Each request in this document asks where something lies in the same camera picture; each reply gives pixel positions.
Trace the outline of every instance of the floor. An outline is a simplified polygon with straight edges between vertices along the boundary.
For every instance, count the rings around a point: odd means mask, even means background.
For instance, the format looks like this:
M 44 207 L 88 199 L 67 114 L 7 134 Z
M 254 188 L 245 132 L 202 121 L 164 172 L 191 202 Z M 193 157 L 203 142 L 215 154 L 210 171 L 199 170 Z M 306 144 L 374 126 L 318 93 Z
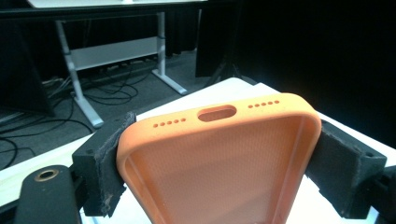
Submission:
M 195 77 L 196 51 L 182 52 L 166 61 L 166 75 L 189 92 L 203 88 L 209 77 Z M 94 75 L 79 76 L 83 92 L 106 122 L 128 111 L 143 113 L 182 97 L 151 74 L 154 59 L 102 68 Z M 64 80 L 46 88 L 54 104 L 54 117 L 23 114 L 0 124 L 0 169 L 95 132 L 74 103 L 71 84 Z

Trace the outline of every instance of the desk leg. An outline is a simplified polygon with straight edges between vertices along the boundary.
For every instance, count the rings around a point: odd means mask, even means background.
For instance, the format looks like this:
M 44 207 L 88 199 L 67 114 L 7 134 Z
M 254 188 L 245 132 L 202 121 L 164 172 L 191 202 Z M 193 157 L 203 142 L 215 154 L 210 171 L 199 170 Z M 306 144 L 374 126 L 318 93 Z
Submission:
M 157 51 L 158 51 L 158 69 L 152 70 L 152 73 L 160 80 L 168 84 L 175 91 L 181 95 L 186 95 L 186 89 L 178 85 L 172 78 L 165 74 L 165 13 L 160 12 L 158 16 L 158 36 L 157 36 Z
M 82 110 L 85 117 L 87 117 L 87 119 L 90 121 L 91 125 L 94 128 L 100 128 L 104 122 L 82 94 L 82 89 L 81 89 L 81 85 L 79 84 L 76 67 L 70 55 L 70 49 L 69 46 L 67 45 L 67 40 L 64 34 L 64 28 L 62 26 L 61 21 L 56 21 L 56 28 L 59 39 L 61 41 L 62 51 L 64 54 L 64 59 L 66 61 L 67 69 L 69 70 L 69 75 L 73 82 L 73 88 L 76 94 L 74 98 L 75 102 L 78 104 L 79 108 Z

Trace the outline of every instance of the white desk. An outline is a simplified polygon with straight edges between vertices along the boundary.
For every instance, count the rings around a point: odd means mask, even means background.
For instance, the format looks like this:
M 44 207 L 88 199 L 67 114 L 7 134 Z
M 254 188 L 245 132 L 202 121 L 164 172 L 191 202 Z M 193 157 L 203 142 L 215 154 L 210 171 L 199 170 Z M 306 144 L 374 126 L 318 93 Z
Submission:
M 144 114 L 138 115 L 137 119 L 145 119 L 152 116 L 171 113 L 184 109 L 194 108 L 197 106 L 211 105 L 216 103 L 227 102 L 236 99 L 255 97 L 265 94 L 276 93 L 277 91 L 259 83 L 251 86 L 237 78 L 230 78 L 218 84 L 195 92 L 188 96 L 182 97 L 174 102 L 159 106 Z M 347 126 L 321 115 L 325 119 L 349 133 L 355 138 L 361 140 L 364 144 L 378 150 L 388 157 L 387 166 L 396 165 L 396 150 L 387 147 L 374 139 L 358 133 Z M 22 180 L 39 168 L 52 165 L 63 164 L 70 166 L 72 164 L 71 155 L 78 149 L 89 136 L 78 139 L 63 147 L 56 148 L 46 154 L 32 158 L 29 161 L 22 162 L 0 172 L 0 206 L 16 200 L 19 196 Z M 374 223 L 377 212 L 371 209 L 370 214 L 365 220 L 343 219 L 338 216 L 332 205 L 324 199 L 318 192 L 317 186 L 308 178 L 304 177 L 298 191 L 296 200 L 291 209 L 288 224 L 290 223 Z M 108 217 L 83 217 L 84 223 L 150 223 L 143 209 L 140 207 L 131 191 L 126 190 L 121 197 L 120 203 L 116 208 L 114 216 Z
M 32 7 L 36 8 L 56 8 L 56 7 L 108 7 L 108 6 L 128 6 L 144 4 L 169 4 L 177 2 L 200 2 L 206 0 L 27 0 Z M 56 21 L 58 36 L 62 45 L 64 60 L 66 62 L 69 75 L 75 91 L 75 102 L 81 108 L 84 115 L 94 128 L 100 128 L 103 120 L 96 113 L 82 93 L 78 80 L 77 71 L 95 66 L 116 63 L 143 56 L 158 54 L 158 68 L 152 73 L 169 85 L 181 95 L 187 94 L 187 90 L 178 85 L 173 79 L 165 74 L 165 14 L 157 13 L 158 35 L 120 43 L 112 43 L 102 46 L 85 49 L 71 50 L 67 44 L 62 23 Z

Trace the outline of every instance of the cable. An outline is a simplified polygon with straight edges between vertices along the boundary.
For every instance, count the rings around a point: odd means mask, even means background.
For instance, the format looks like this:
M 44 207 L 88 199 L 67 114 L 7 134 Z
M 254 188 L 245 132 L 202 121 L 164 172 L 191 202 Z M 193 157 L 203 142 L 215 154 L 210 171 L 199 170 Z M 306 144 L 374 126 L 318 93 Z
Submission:
M 49 95 L 49 98 L 53 97 L 56 93 L 62 91 L 64 88 L 66 88 L 67 85 L 68 85 L 70 82 L 71 82 L 71 77 L 69 76 L 69 77 L 67 77 L 67 78 L 62 82 L 62 84 L 61 84 L 56 90 L 54 90 L 54 91 Z
M 34 157 L 37 156 L 37 154 L 35 154 L 35 152 L 30 147 L 19 147 L 16 149 L 9 149 L 9 150 L 5 150 L 5 151 L 0 151 L 0 153 L 10 152 L 10 151 L 14 151 L 14 150 L 29 150 L 30 152 L 32 152 Z
M 53 107 L 58 106 L 59 103 L 62 102 L 64 99 L 66 99 L 66 97 L 61 98 L 61 100 L 60 100 L 59 102 L 55 103 L 55 104 L 53 105 Z M 25 117 L 24 119 L 28 119 L 28 118 L 30 118 L 30 117 L 32 117 L 32 116 L 33 116 L 33 115 L 31 115 L 31 114 L 30 114 L 30 115 L 29 115 L 29 114 L 26 114 L 26 117 Z M 25 129 L 25 128 L 29 128 L 29 127 L 35 126 L 35 125 L 37 125 L 37 124 L 40 124 L 40 120 L 42 120 L 42 119 L 44 119 L 44 118 L 45 118 L 45 116 L 41 116 L 40 118 L 35 119 L 35 120 L 33 120 L 33 121 L 29 122 L 29 123 L 22 124 L 22 125 L 20 125 L 20 126 L 14 127 L 14 128 L 10 128 L 10 129 L 6 129 L 6 130 L 3 130 L 3 131 L 0 131 L 0 134 L 3 134 L 3 133 L 12 133 L 12 132 L 15 132 L 15 131 L 18 131 L 18 130 L 21 130 L 21 129 Z
M 96 102 L 96 103 L 98 103 L 98 104 L 101 104 L 101 105 L 124 105 L 124 104 L 130 102 L 134 97 L 136 97 L 136 96 L 139 94 L 138 89 L 135 88 L 135 87 L 132 86 L 132 85 L 134 85 L 134 84 L 136 84 L 136 83 L 139 83 L 139 82 L 143 81 L 143 80 L 146 79 L 146 77 L 148 76 L 148 75 L 146 75 L 146 76 L 144 76 L 143 78 L 137 80 L 136 82 L 128 83 L 128 80 L 129 80 L 129 78 L 130 78 L 130 75 L 132 74 L 132 70 L 133 70 L 133 68 L 131 67 L 130 71 L 128 72 L 128 75 L 127 75 L 126 78 L 121 82 L 120 85 L 112 84 L 112 86 L 117 87 L 115 90 L 110 90 L 110 89 L 106 89 L 106 88 L 103 88 L 103 87 L 95 86 L 95 88 L 96 88 L 97 90 L 103 91 L 103 92 L 108 93 L 108 94 L 110 94 L 110 95 L 113 95 L 113 94 L 116 94 L 116 93 L 122 93 L 122 94 L 126 95 L 127 97 L 101 97 L 101 96 L 90 95 L 90 94 L 87 94 L 87 93 L 85 93 L 84 95 L 85 95 L 87 98 L 89 98 L 90 100 L 92 100 L 92 101 L 94 101 L 94 102 Z M 108 73 L 106 73 L 106 72 L 105 72 L 105 75 L 106 75 L 109 79 L 112 79 L 113 81 L 117 81 L 114 77 L 110 76 L 110 75 L 109 75 Z M 133 89 L 133 90 L 134 90 L 134 94 L 131 95 L 131 94 L 129 94 L 129 93 L 126 92 L 126 91 L 122 91 L 122 89 L 123 89 L 124 87 L 129 87 L 129 88 Z M 101 101 L 99 101 L 99 100 L 125 100 L 125 101 L 123 101 L 123 102 L 121 102 L 121 103 L 105 103 L 105 102 L 101 102 Z
M 7 126 L 10 123 L 14 123 L 17 119 L 25 119 L 30 116 L 29 114 L 15 112 L 11 115 L 6 116 L 5 118 L 0 119 L 0 128 Z
M 10 144 L 14 147 L 13 149 L 10 149 L 10 150 L 9 150 L 9 151 L 13 151 L 13 152 L 14 152 L 14 154 L 12 155 L 11 160 L 9 160 L 9 162 L 8 162 L 4 167 L 2 167 L 2 168 L 0 169 L 0 170 L 4 170 L 4 169 L 7 169 L 7 168 L 15 161 L 15 159 L 17 159 L 18 147 L 17 147 L 17 144 L 16 144 L 16 143 L 14 143 L 13 141 L 11 141 L 11 140 L 9 140 L 9 139 L 0 137 L 0 141 L 8 142 L 8 143 L 10 143 Z
M 84 126 L 87 130 L 89 130 L 89 133 L 92 133 L 92 130 L 90 129 L 90 127 L 89 127 L 88 125 L 84 124 L 84 123 L 81 122 L 81 121 L 71 119 L 71 117 L 73 116 L 73 111 L 74 111 L 74 102 L 73 102 L 73 100 L 71 100 L 70 114 L 69 114 L 69 116 L 67 117 L 67 119 L 50 119 L 50 120 L 43 120 L 43 121 L 37 122 L 37 123 L 35 123 L 35 124 L 31 124 L 31 125 L 26 126 L 26 127 L 23 127 L 23 128 L 33 127 L 33 126 L 36 126 L 36 125 L 40 125 L 40 124 L 44 124 L 44 123 L 50 123 L 50 122 L 61 122 L 61 123 L 59 123 L 59 124 L 57 124 L 57 125 L 55 125 L 55 126 L 49 128 L 49 129 L 47 129 L 47 130 L 45 130 L 45 131 L 39 132 L 39 133 L 29 133 L 29 134 L 11 135 L 11 136 L 6 136 L 6 138 L 29 137 L 29 136 L 39 135 L 39 134 L 42 134 L 42 133 L 47 133 L 47 132 L 49 132 L 49 131 L 52 131 L 52 130 L 55 130 L 55 129 L 59 128 L 60 126 L 64 125 L 66 122 L 75 122 L 75 123 L 78 123 L 78 124 Z

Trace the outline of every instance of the orange phone case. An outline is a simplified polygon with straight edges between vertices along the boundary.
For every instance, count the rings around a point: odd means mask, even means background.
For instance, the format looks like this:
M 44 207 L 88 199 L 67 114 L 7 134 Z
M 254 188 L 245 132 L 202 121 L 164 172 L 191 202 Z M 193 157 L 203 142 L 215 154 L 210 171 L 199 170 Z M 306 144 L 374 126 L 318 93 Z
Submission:
M 209 105 L 132 124 L 117 165 L 153 223 L 285 223 L 320 130 L 290 93 Z

